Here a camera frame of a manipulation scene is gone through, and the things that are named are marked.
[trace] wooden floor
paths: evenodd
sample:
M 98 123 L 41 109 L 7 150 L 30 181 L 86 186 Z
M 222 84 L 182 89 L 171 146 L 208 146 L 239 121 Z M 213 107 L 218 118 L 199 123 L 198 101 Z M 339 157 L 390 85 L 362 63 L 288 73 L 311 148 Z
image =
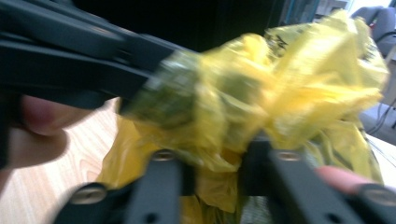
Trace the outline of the wooden floor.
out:
M 0 200 L 1 224 L 50 223 L 72 189 L 95 180 L 116 133 L 113 105 L 67 130 L 69 149 L 59 160 L 13 174 Z

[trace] yellow plastic bag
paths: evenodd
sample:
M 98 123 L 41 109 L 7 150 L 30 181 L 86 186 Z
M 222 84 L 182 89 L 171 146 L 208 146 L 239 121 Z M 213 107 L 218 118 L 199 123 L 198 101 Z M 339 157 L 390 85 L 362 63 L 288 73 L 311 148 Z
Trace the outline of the yellow plastic bag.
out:
M 128 119 L 119 118 L 98 181 L 120 188 L 144 173 L 153 151 L 170 148 L 197 170 L 196 195 L 182 199 L 183 223 L 263 223 L 267 214 L 236 184 L 241 156 L 260 131 L 314 166 L 381 181 L 358 115 L 381 98 L 388 73 L 368 27 L 344 11 L 202 54 L 177 52 L 138 94 Z M 246 210 L 260 215 L 247 220 Z

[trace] plastic bag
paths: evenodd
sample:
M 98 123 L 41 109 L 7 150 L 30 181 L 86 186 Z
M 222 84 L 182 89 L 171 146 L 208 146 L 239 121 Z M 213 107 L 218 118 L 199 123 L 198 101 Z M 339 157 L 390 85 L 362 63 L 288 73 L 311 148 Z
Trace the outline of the plastic bag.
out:
M 313 166 L 381 181 L 358 115 L 381 98 L 388 73 L 368 27 L 345 11 L 202 54 L 177 52 L 119 118 L 98 181 L 120 188 L 144 173 L 153 151 L 170 148 L 197 170 L 196 195 L 182 199 L 183 223 L 263 223 L 262 203 L 240 197 L 236 184 L 260 131 Z

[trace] metal rivet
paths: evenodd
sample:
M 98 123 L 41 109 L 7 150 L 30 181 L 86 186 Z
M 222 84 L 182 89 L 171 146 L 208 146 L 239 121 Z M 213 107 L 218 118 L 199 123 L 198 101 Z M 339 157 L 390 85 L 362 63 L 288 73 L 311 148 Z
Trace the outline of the metal rivet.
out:
M 396 195 L 386 190 L 368 189 L 364 195 L 375 203 L 385 206 L 396 206 Z
M 70 199 L 70 203 L 73 204 L 91 204 L 101 202 L 107 195 L 105 189 L 102 188 L 90 188 L 81 189 L 76 192 Z
M 152 159 L 154 161 L 170 161 L 175 158 L 175 155 L 170 151 L 159 151 L 154 154 Z
M 299 161 L 300 160 L 300 156 L 294 152 L 279 152 L 279 153 L 277 153 L 277 156 L 282 161 Z

